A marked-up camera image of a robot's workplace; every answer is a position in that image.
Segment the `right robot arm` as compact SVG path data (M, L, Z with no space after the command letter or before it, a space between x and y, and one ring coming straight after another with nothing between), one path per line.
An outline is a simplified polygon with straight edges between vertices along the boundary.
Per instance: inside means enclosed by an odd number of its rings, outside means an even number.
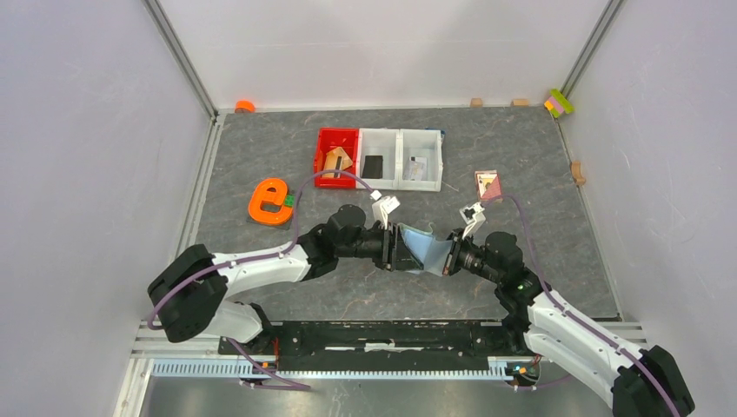
M466 270L495 284L507 316L501 340L512 354L550 359L597 394L615 416L687 416L693 396L674 357L644 348L585 316L523 260L514 235L490 234L484 244L455 230L442 272Z

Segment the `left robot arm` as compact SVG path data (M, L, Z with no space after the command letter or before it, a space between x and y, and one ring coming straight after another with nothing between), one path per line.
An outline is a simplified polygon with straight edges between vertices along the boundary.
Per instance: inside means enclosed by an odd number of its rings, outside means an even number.
M361 208L344 205L326 222L279 247L224 254L193 245L150 283L154 312L149 326L162 330L171 343L212 334L262 354L273 342L264 314L254 304L229 301L231 296L321 277L334 271L342 258L368 259L388 271L424 269L429 235L390 222L366 228L365 221Z

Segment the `silver credit card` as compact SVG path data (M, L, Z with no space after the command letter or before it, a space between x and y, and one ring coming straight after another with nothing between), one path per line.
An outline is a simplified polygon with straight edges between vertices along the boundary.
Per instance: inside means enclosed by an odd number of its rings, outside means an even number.
M403 180L418 182L425 181L428 159L424 156L411 156L404 164Z

